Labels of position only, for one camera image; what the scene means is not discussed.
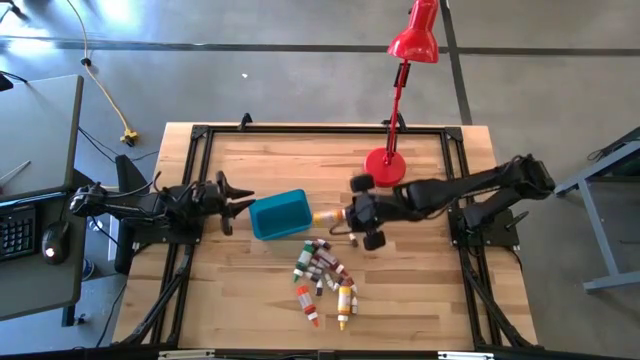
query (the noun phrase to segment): computer mouse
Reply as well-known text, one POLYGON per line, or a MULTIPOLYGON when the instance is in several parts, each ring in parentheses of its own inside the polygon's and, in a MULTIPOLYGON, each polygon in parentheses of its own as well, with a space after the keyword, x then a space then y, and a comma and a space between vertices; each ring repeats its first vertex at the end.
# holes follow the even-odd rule
POLYGON ((69 256, 69 226, 67 221, 57 221, 42 234, 42 256, 47 264, 62 264, 69 256))

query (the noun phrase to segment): yellow cable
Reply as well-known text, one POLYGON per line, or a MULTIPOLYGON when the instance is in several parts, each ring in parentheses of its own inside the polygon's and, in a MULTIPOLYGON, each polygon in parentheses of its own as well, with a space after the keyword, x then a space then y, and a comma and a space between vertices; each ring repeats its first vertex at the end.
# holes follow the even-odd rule
MULTIPOLYGON (((82 36, 84 38, 84 58, 89 59, 89 51, 88 51, 88 45, 87 45, 87 31, 84 27, 84 22, 82 21, 82 18, 78 13, 78 10, 76 10, 76 7, 73 6, 73 4, 71 3, 71 0, 67 0, 67 3, 69 3, 69 5, 71 6, 71 9, 73 9, 73 12, 76 13, 76 16, 78 17, 78 21, 80 21, 80 26, 82 26, 82 36)), ((109 100, 109 103, 111 104, 113 109, 116 111, 116 113, 118 113, 118 116, 120 117, 120 120, 122 120, 122 124, 124 125, 125 134, 128 132, 133 132, 129 127, 129 125, 127 124, 127 120, 125 119, 124 115, 122 114, 120 109, 118 109, 118 106, 116 106, 115 102, 111 98, 111 95, 109 95, 109 93, 107 92, 107 89, 105 89, 104 86, 102 86, 100 81, 96 79, 96 77, 93 75, 93 73, 89 69, 89 65, 85 64, 84 68, 87 70, 87 74, 89 74, 89 76, 93 79, 93 81, 96 82, 96 85, 98 85, 100 90, 102 90, 102 93, 107 98, 107 100, 109 100)))

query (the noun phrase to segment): lamp shade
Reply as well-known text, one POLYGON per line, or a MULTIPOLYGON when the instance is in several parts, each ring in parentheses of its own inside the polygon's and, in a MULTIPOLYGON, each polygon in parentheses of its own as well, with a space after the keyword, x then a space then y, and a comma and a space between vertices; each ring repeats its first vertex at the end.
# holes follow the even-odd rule
POLYGON ((437 12, 438 0, 416 0, 409 27, 393 39, 387 53, 410 61, 438 62, 438 43, 432 32, 437 12))

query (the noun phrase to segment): lamp base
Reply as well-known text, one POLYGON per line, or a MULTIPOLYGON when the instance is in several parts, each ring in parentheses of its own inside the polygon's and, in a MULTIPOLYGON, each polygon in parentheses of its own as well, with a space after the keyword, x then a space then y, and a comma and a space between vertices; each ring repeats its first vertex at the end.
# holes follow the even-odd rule
POLYGON ((393 155, 391 164, 385 164, 386 148, 373 149, 364 160, 364 171, 373 176, 373 181, 379 187, 391 187, 402 180, 407 171, 407 164, 400 153, 393 155))

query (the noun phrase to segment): keyboard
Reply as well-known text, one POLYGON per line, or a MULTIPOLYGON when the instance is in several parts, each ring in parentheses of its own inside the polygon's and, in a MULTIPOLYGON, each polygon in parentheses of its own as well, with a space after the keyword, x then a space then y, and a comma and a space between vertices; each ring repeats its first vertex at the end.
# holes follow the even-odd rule
POLYGON ((0 261, 36 253, 36 224, 33 204, 0 208, 0 261))

